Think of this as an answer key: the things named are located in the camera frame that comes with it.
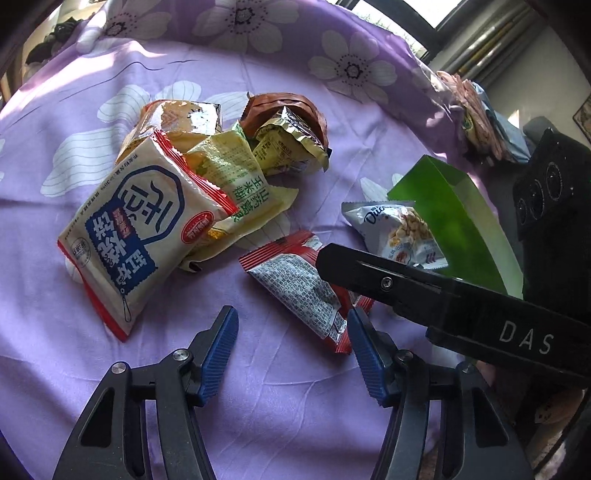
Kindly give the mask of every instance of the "window frame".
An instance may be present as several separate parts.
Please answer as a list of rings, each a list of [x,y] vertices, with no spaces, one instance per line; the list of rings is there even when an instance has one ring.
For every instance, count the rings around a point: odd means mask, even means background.
[[[404,0],[364,1],[377,8],[417,40],[426,50],[421,56],[421,60],[428,63],[492,0],[462,0],[436,27],[432,27]],[[353,10],[358,3],[359,0],[339,0],[336,2],[337,5],[348,10]]]

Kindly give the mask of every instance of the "red and white snack bag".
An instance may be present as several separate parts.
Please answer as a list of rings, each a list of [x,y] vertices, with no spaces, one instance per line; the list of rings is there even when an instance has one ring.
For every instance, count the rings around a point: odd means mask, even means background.
[[[156,131],[115,166],[57,245],[80,272],[100,318],[124,341],[194,242],[237,211]]]
[[[369,312],[374,301],[320,278],[316,259],[322,242],[300,230],[240,257],[244,271],[256,278],[283,305],[336,353],[351,353],[347,314],[358,306]]]

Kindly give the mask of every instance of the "yellow snack bag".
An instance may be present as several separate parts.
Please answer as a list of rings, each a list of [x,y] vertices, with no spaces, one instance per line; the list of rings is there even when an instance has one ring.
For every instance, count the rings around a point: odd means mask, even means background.
[[[125,158],[154,130],[164,131],[174,148],[185,155],[201,140],[222,131],[220,106],[187,100],[156,100],[145,105],[138,124],[123,140],[115,163]]]
[[[218,185],[239,208],[238,213],[216,223],[197,240],[180,266],[187,271],[195,271],[192,263],[214,257],[263,227],[287,210],[298,193],[297,189],[267,183],[239,127],[203,140],[189,150],[187,163],[198,175]]]
[[[286,171],[314,173],[329,167],[329,156],[310,127],[283,107],[256,131],[252,154],[265,175]]]

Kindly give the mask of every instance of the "snack package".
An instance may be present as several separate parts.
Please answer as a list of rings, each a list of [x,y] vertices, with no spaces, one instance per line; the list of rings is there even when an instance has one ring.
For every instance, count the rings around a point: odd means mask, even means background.
[[[356,306],[369,313],[374,301],[320,278],[316,258],[322,243],[299,231],[266,244],[239,261],[271,294],[324,340],[331,351],[351,353],[347,314]]]
[[[365,240],[368,252],[413,267],[447,266],[433,234],[412,207],[414,202],[345,202],[343,216]]]
[[[154,130],[162,130],[183,155],[209,135],[222,131],[221,107],[215,103],[187,100],[156,100],[142,108],[139,122],[125,137],[119,163]]]
[[[327,150],[329,140],[326,134],[326,118],[310,100],[295,93],[263,93],[250,97],[240,118],[240,125],[246,136],[254,138],[256,131],[285,106],[310,127]]]
[[[298,193],[297,189],[267,183],[239,126],[196,145],[187,162],[198,175],[224,190],[239,208],[197,240],[181,264],[187,271],[196,271],[196,262],[214,257],[287,210]]]
[[[256,132],[258,145],[252,151],[265,175],[286,171],[326,171],[329,156],[306,123],[286,106]]]
[[[156,131],[104,179],[57,244],[99,316],[124,341],[195,240],[236,210]]]

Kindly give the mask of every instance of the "wrinkled fabric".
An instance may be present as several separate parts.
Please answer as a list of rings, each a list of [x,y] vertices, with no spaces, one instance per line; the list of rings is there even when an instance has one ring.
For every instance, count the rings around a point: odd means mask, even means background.
[[[217,397],[197,410],[217,478],[371,475],[390,411],[368,395],[355,357],[326,352],[242,271],[238,257],[299,229],[325,243],[363,248],[340,214],[341,203],[363,199],[361,178],[387,183],[423,154],[467,168],[457,135],[461,118],[417,77],[424,73],[402,39],[323,0],[257,0],[252,10],[264,21],[238,34],[248,25],[236,23],[244,20],[245,5],[109,0],[75,44],[0,112],[0,430],[35,480],[52,477],[110,365],[160,361],[208,328],[224,304],[239,312],[238,340]],[[232,13],[235,31],[225,31],[219,20]],[[136,18],[127,31],[126,15]],[[119,34],[132,38],[113,36]],[[329,170],[273,177],[271,183],[300,189],[292,208],[202,264],[198,274],[174,272],[121,343],[93,310],[79,275],[56,247],[57,236],[109,173],[146,103],[220,103],[228,128],[247,92],[277,91],[305,95],[325,114]],[[381,304],[370,317],[400,348],[431,359],[424,327]],[[428,449],[438,435],[438,415],[434,403]],[[150,404],[149,446],[160,480],[156,428]]]

